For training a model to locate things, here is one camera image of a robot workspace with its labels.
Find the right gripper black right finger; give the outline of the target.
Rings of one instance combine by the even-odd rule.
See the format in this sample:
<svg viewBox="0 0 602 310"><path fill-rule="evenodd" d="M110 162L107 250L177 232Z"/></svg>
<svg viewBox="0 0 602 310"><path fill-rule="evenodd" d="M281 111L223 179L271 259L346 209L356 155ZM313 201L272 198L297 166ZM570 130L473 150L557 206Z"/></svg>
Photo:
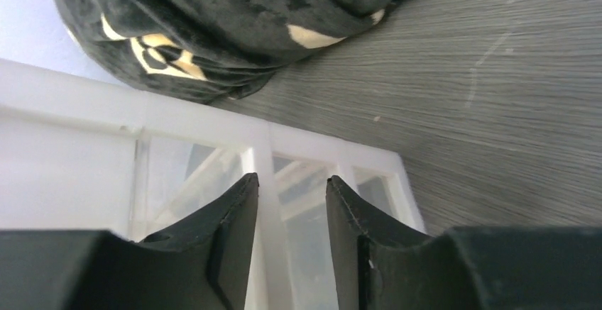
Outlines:
<svg viewBox="0 0 602 310"><path fill-rule="evenodd" d="M327 181L341 309L600 309L601 229L460 226L429 236Z"/></svg>

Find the white plastic drawer organizer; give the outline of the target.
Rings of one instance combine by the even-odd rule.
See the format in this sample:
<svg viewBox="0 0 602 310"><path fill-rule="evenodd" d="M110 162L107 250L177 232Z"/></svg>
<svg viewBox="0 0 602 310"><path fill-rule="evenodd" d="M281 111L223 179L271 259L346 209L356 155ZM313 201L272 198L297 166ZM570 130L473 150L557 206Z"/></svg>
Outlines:
<svg viewBox="0 0 602 310"><path fill-rule="evenodd" d="M1 227L108 228L131 240L255 172L247 309L335 309L325 209L339 175L425 228L397 153L32 65L1 61Z"/></svg>

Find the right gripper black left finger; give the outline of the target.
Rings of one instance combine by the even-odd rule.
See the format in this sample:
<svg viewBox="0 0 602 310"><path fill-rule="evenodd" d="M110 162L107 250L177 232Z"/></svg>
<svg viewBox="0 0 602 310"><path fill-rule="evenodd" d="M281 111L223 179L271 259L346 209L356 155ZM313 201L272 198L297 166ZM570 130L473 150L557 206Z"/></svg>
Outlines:
<svg viewBox="0 0 602 310"><path fill-rule="evenodd" d="M1 232L2 309L243 309L258 176L140 242L105 230Z"/></svg>

